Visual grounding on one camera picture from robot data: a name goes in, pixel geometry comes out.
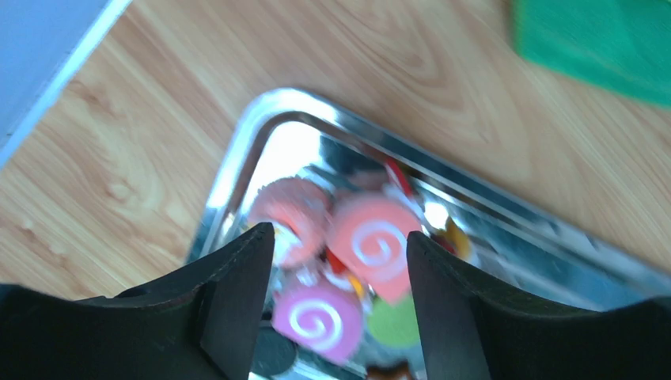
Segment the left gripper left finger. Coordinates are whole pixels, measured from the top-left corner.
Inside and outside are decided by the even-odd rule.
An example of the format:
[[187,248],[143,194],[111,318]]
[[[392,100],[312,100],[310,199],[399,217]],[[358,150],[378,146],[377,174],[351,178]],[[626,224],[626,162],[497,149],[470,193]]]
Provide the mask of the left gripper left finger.
[[121,294],[77,301],[1,287],[4,379],[246,379],[274,248],[260,223]]

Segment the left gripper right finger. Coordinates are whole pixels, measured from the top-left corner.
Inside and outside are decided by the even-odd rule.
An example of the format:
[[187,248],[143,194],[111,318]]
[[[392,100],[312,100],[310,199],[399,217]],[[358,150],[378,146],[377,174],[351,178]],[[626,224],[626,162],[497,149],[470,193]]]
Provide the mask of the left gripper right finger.
[[541,298],[408,236],[430,379],[667,379],[670,300],[605,312]]

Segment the brown star cookie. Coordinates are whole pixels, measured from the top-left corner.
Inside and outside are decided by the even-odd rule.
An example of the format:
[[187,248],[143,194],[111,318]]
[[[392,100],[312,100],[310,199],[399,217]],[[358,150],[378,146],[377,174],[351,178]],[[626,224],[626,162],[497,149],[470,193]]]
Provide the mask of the brown star cookie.
[[407,362],[392,366],[371,366],[366,369],[365,380],[415,380]]

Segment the steel rectangular tray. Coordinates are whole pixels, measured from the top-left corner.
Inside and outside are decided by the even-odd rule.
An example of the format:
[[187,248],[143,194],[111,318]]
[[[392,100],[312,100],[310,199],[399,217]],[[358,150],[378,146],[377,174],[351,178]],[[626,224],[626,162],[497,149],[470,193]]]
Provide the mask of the steel rectangular tray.
[[[652,298],[670,300],[669,274],[323,97],[294,88],[263,93],[246,108],[188,260],[243,234],[251,227],[247,217],[258,191],[285,177],[323,188],[332,212],[337,203],[364,192],[397,200],[421,222],[421,230],[413,232],[541,298],[598,312]],[[296,276],[294,270],[271,270],[261,321],[271,323],[275,295],[298,283]],[[421,341],[409,348],[379,343],[367,328],[371,309],[363,312],[363,337],[348,362],[334,364],[294,342],[298,357],[291,370],[273,378],[249,372],[250,378],[363,379],[368,367],[407,362],[415,379],[430,379]]]

